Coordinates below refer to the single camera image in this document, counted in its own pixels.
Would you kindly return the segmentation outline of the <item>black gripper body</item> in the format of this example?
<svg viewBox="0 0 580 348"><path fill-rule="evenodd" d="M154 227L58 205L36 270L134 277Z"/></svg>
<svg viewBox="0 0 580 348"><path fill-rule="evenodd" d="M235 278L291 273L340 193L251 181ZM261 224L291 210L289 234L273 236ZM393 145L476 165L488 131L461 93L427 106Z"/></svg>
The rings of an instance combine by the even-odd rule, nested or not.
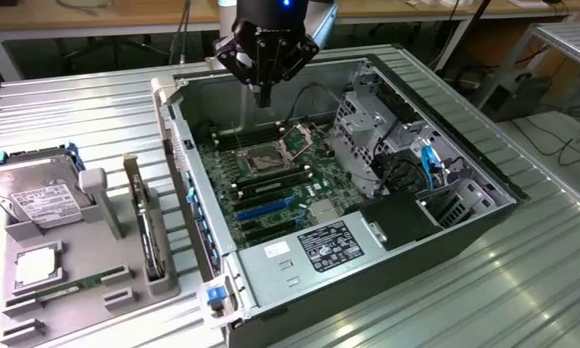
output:
<svg viewBox="0 0 580 348"><path fill-rule="evenodd" d="M265 83L267 61L272 59L279 38L307 35L305 1L239 1L235 38L244 52L256 61L259 80Z"/></svg>

